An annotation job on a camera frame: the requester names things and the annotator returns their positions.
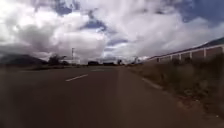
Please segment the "white lane marking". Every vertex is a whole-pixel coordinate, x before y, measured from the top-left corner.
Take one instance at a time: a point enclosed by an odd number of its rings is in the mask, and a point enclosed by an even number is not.
[[[66,81],[69,82],[69,81],[76,80],[76,79],[80,79],[80,78],[87,77],[87,76],[88,76],[88,74],[86,74],[86,75],[82,75],[82,76],[77,76],[77,77],[75,77],[75,78],[71,78],[71,79],[68,79],[68,80],[66,80]]]
[[[154,84],[153,82],[151,82],[150,80],[147,80],[145,78],[142,78],[142,80],[147,83],[148,85],[150,85],[151,87],[155,88],[155,89],[159,89],[162,90],[163,88],[159,85]]]
[[[93,69],[92,72],[100,72],[103,71],[103,69]]]

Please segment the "mountain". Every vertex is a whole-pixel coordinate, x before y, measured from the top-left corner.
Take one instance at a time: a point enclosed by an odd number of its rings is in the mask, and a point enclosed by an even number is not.
[[[33,65],[42,65],[46,63],[47,62],[41,59],[29,55],[8,54],[0,58],[0,65],[6,66],[26,67]]]
[[[210,47],[210,46],[215,46],[215,45],[221,45],[221,44],[224,44],[224,37],[223,38],[220,38],[220,39],[216,39],[216,40],[213,40],[213,41],[210,41],[206,44],[203,44],[197,48],[205,48],[205,47]]]

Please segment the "roadside grass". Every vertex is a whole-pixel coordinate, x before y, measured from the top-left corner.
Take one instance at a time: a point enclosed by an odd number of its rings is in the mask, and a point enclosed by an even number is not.
[[[223,64],[224,56],[218,55],[210,60],[173,60],[130,69],[183,100],[200,101],[206,112],[217,113],[220,80],[224,78]]]

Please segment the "cloud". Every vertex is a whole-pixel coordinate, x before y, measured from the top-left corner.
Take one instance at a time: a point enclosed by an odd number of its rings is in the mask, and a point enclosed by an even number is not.
[[[48,4],[36,11],[34,5],[24,0],[0,2],[0,53],[31,54],[40,58],[58,53],[70,57],[71,49],[75,48],[76,57],[83,60],[102,54],[106,36],[80,29],[90,21],[88,15],[81,12],[59,15]]]
[[[186,21],[192,15],[184,9],[186,1],[187,8],[201,7],[194,0],[1,0],[0,54],[47,58],[52,53],[71,56],[75,48],[83,61],[134,58],[223,37],[222,18],[217,24],[200,11]]]
[[[197,16],[185,22],[177,5],[186,0],[78,1],[83,10],[96,9],[93,15],[116,31],[110,38],[129,40],[125,45],[118,44],[113,51],[107,48],[110,50],[106,54],[114,56],[153,56],[197,46],[224,35],[223,21],[213,24],[212,20]]]

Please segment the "dashed lane line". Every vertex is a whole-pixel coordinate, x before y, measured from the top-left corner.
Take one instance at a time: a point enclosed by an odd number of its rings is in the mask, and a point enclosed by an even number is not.
[[[71,79],[66,80],[66,82],[69,82],[69,81],[72,81],[72,80],[76,80],[76,79],[80,79],[80,78],[87,77],[87,76],[88,76],[88,74],[81,75],[81,76],[77,76],[77,77],[74,77],[74,78],[71,78]]]

